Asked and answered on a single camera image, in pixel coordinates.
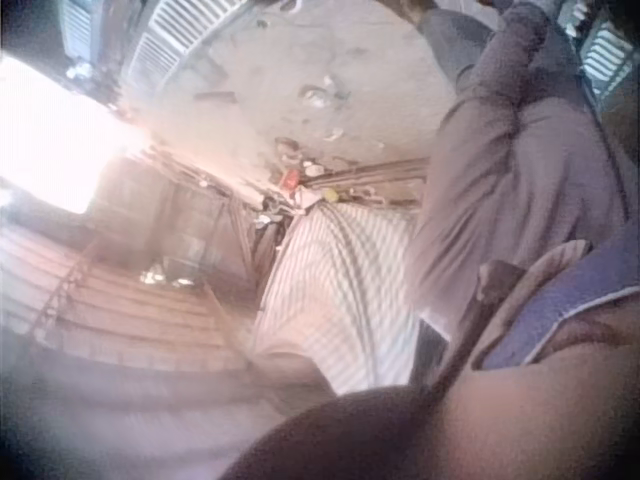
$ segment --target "gray pants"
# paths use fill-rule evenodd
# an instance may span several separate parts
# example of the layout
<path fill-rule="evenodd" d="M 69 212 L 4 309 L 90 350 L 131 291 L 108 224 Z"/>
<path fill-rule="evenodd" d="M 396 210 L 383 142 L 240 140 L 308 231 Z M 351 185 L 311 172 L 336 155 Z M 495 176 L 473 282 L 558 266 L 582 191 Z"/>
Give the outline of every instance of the gray pants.
<path fill-rule="evenodd" d="M 444 75 L 460 93 L 493 31 L 473 17 L 441 9 L 428 11 L 418 30 L 429 42 Z M 579 68 L 579 58 L 560 26 L 549 29 L 545 44 L 530 66 L 525 103 L 560 97 L 583 107 Z"/>

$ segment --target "red object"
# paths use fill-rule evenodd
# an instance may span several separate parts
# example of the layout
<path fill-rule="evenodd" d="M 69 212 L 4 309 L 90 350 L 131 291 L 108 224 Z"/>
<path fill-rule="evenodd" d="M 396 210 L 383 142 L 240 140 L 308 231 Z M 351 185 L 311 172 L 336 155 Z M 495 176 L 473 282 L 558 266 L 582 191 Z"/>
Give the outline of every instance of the red object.
<path fill-rule="evenodd" d="M 282 180 L 280 180 L 280 188 L 287 191 L 289 194 L 296 191 L 300 184 L 300 172 L 295 169 L 287 170 Z"/>

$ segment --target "white striped cloth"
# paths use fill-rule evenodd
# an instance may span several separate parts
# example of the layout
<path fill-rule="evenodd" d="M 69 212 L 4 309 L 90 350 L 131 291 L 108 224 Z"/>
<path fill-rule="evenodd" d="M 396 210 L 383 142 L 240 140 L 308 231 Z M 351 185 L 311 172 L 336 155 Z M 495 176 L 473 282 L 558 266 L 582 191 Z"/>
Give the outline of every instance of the white striped cloth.
<path fill-rule="evenodd" d="M 256 355 L 311 359 L 345 394 L 406 384 L 418 318 L 405 302 L 412 218 L 321 204 L 289 232 L 262 300 Z"/>

